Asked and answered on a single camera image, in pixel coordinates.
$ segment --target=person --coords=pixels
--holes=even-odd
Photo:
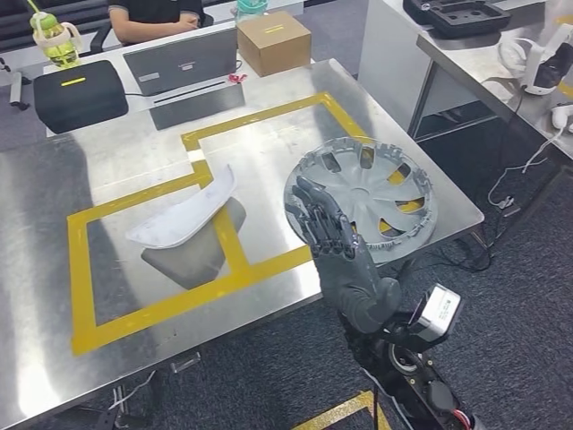
[[[205,14],[201,0],[108,0],[115,36],[124,45],[196,30]]]

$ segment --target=green water bottle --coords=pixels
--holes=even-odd
[[[250,20],[263,15],[268,6],[268,0],[237,0],[237,22]]]
[[[80,32],[69,22],[59,23],[54,15],[36,12],[29,20],[34,41],[54,65],[68,69],[80,64]]]

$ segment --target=red object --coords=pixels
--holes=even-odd
[[[461,424],[464,425],[464,428],[465,430],[471,430],[470,428],[470,423],[466,421],[466,419],[463,415],[460,414],[458,410],[454,409],[452,411],[452,413],[459,421],[461,421]]]
[[[245,79],[247,79],[246,74],[241,74],[241,76],[239,76],[237,74],[231,73],[229,75],[229,81],[233,82],[233,83],[241,83],[241,82],[244,81]]]

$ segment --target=black tray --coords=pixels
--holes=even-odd
[[[497,32],[511,19],[483,0],[403,0],[403,8],[418,24],[431,24],[450,39]]]

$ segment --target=person's hand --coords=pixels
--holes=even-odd
[[[195,13],[182,13],[179,17],[179,25],[182,31],[196,30],[198,28],[198,17]]]

